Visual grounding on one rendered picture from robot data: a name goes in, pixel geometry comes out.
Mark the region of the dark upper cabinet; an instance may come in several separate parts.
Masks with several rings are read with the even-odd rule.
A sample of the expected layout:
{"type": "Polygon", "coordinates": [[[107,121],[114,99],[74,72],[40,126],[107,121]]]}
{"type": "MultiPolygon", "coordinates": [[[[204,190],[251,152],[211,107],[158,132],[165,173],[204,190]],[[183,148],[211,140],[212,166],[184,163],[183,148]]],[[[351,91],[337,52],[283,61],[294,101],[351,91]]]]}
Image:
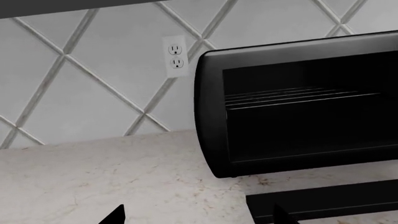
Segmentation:
{"type": "Polygon", "coordinates": [[[169,0],[0,0],[0,19],[169,0]]]}

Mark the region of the black toaster oven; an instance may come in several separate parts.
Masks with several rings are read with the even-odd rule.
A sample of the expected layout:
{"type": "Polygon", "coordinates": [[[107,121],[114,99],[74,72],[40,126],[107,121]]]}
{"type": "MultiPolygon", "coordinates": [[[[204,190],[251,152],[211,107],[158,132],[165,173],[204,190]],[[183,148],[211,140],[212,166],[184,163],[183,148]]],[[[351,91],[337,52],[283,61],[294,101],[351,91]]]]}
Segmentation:
{"type": "Polygon", "coordinates": [[[194,115],[218,178],[398,159],[398,30],[210,50],[194,115]],[[376,96],[228,111],[225,97],[300,87],[376,96]]]}

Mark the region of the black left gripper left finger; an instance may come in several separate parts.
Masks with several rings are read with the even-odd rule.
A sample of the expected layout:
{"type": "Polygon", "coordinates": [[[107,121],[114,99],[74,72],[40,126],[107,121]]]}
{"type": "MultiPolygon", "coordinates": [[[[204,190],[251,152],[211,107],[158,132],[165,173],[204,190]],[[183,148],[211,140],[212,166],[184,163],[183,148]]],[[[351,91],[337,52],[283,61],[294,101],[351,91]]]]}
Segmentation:
{"type": "Polygon", "coordinates": [[[98,224],[125,224],[126,214],[124,205],[119,205],[98,224]]]}

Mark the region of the white wall power outlet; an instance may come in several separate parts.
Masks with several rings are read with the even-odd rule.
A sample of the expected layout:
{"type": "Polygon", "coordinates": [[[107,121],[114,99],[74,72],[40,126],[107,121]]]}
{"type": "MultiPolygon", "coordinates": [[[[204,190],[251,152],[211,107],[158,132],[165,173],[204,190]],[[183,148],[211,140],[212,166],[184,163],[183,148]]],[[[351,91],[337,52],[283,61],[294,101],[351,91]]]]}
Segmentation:
{"type": "Polygon", "coordinates": [[[188,76],[189,62],[185,36],[176,35],[163,37],[162,48],[164,51],[167,78],[188,76]]]}

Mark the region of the black toaster oven door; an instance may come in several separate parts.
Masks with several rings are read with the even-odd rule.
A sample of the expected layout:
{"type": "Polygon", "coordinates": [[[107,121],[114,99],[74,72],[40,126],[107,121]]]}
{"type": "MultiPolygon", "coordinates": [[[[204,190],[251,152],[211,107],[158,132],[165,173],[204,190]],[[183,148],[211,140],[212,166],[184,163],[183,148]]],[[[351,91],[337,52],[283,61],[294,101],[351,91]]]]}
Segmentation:
{"type": "Polygon", "coordinates": [[[298,222],[398,210],[398,180],[247,195],[255,224],[274,224],[274,204],[298,222]]]}

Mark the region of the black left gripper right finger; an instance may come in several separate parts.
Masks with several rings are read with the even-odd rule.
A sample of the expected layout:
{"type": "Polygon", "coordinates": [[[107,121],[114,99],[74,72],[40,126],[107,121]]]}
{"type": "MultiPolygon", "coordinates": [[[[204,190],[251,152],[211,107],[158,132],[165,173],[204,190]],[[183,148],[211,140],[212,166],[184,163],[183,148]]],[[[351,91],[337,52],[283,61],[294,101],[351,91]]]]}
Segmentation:
{"type": "Polygon", "coordinates": [[[274,211],[272,214],[274,224],[299,224],[295,218],[288,214],[280,205],[274,204],[274,211]]]}

